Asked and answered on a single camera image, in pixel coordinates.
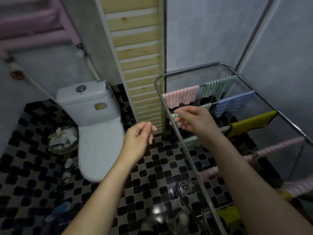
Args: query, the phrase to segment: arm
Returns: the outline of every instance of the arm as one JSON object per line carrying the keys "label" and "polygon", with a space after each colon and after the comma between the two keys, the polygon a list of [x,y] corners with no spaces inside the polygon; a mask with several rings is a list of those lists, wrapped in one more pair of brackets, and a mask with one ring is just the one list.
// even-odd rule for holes
{"label": "arm", "polygon": [[109,234],[124,183],[147,144],[152,144],[151,131],[156,130],[150,122],[141,122],[128,129],[116,162],[62,235]]}
{"label": "arm", "polygon": [[174,111],[178,126],[194,132],[213,154],[249,234],[313,234],[311,224],[270,187],[221,133],[209,111],[186,106]]}

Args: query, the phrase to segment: white toilet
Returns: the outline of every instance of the white toilet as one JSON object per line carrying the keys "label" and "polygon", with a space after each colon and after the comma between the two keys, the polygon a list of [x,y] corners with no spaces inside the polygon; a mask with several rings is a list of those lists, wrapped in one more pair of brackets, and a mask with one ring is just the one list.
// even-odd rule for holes
{"label": "white toilet", "polygon": [[123,145],[120,108],[106,81],[89,81],[61,88],[57,103],[78,125],[78,165],[83,177],[100,182]]}

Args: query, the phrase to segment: pink cloth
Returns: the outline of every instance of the pink cloth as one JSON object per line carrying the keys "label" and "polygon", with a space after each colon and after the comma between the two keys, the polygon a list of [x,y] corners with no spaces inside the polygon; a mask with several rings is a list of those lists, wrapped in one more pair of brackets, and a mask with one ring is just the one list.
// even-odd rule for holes
{"label": "pink cloth", "polygon": [[296,182],[285,181],[279,190],[292,194],[294,198],[306,194],[313,190],[313,174]]}
{"label": "pink cloth", "polygon": [[[292,138],[292,139],[286,140],[284,142],[280,142],[278,144],[275,144],[275,145],[269,146],[267,148],[261,149],[255,153],[253,153],[252,155],[244,156],[244,159],[249,164],[253,164],[253,163],[256,163],[259,158],[265,157],[268,153],[278,151],[280,149],[283,149],[285,147],[288,147],[290,145],[294,145],[294,144],[297,144],[297,143],[303,142],[303,141],[304,141],[303,137]],[[209,180],[209,178],[219,176],[219,170],[218,170],[218,167],[215,166],[215,167],[211,167],[209,169],[206,169],[204,171],[199,172],[199,175],[200,175],[201,180],[203,182],[206,182]]]}
{"label": "pink cloth", "polygon": [[165,93],[163,97],[168,108],[172,109],[178,107],[180,103],[188,105],[190,102],[194,102],[198,90],[199,85]]}

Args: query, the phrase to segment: yellow sticker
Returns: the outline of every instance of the yellow sticker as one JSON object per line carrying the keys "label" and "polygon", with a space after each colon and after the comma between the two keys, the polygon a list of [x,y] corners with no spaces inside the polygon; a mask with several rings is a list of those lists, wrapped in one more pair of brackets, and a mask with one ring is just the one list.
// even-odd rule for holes
{"label": "yellow sticker", "polygon": [[96,110],[102,110],[102,109],[105,109],[106,107],[108,107],[106,105],[106,103],[97,103],[94,106],[95,106]]}

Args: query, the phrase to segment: metal rail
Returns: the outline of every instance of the metal rail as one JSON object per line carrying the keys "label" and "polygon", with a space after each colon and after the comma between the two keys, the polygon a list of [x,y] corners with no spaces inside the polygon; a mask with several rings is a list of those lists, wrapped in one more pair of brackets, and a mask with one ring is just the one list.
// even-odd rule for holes
{"label": "metal rail", "polygon": [[273,110],[276,110],[278,112],[278,115],[288,124],[290,125],[298,134],[300,134],[301,136],[303,136],[306,141],[311,145],[313,146],[313,141],[311,138],[309,138],[297,125],[295,125],[290,119],[288,119],[282,112],[280,112],[272,103],[270,103],[266,98],[264,98],[248,81],[246,81],[242,76],[240,76],[233,68],[231,68],[230,66],[228,66],[227,64],[224,64],[224,63],[207,63],[207,64],[203,64],[203,65],[198,65],[198,66],[195,66],[195,67],[190,67],[190,68],[185,68],[185,69],[181,69],[181,70],[178,70],[178,71],[174,71],[174,72],[170,72],[170,73],[165,73],[163,75],[160,75],[158,76],[155,81],[154,81],[154,86],[156,88],[156,92],[158,93],[160,99],[161,99],[161,103],[165,109],[165,112],[168,116],[168,118],[170,119],[170,122],[172,124],[172,127],[175,131],[175,134],[179,140],[179,142],[181,143],[182,145],[182,150],[183,152],[185,153],[189,163],[190,163],[190,166],[191,168],[193,169],[193,171],[195,172],[195,175],[196,175],[196,179],[200,185],[200,188],[202,190],[202,193],[206,199],[206,202],[208,203],[208,206],[212,212],[212,216],[214,218],[214,220],[216,221],[217,223],[217,226],[219,228],[219,230],[221,231],[221,234],[223,235],[226,235],[226,231],[225,231],[225,228],[223,227],[222,225],[222,222],[216,212],[216,209],[214,208],[214,205],[213,205],[213,202],[211,201],[206,189],[205,189],[205,186],[203,184],[203,182],[201,181],[201,178],[200,176],[198,175],[197,173],[197,169],[191,159],[191,156],[189,154],[189,151],[184,143],[184,140],[182,138],[182,135],[180,134],[179,132],[179,129],[178,127],[176,126],[175,122],[174,122],[174,119],[172,118],[171,116],[171,113],[170,113],[170,110],[168,109],[167,105],[166,105],[166,102],[165,102],[165,99],[164,97],[162,96],[162,93],[161,93],[161,90],[159,89],[159,86],[157,85],[158,83],[158,80],[161,79],[161,78],[164,78],[164,77],[168,77],[168,76],[173,76],[173,75],[178,75],[180,73],[186,73],[186,72],[191,72],[191,71],[195,71],[195,70],[200,70],[200,69],[204,69],[204,68],[209,68],[209,67],[213,67],[213,66],[222,66],[222,67],[225,67],[227,68],[233,75],[237,75],[237,78],[240,79],[249,89],[251,90],[254,90],[255,91],[255,94],[261,98],[261,100],[266,103],[271,109]]}

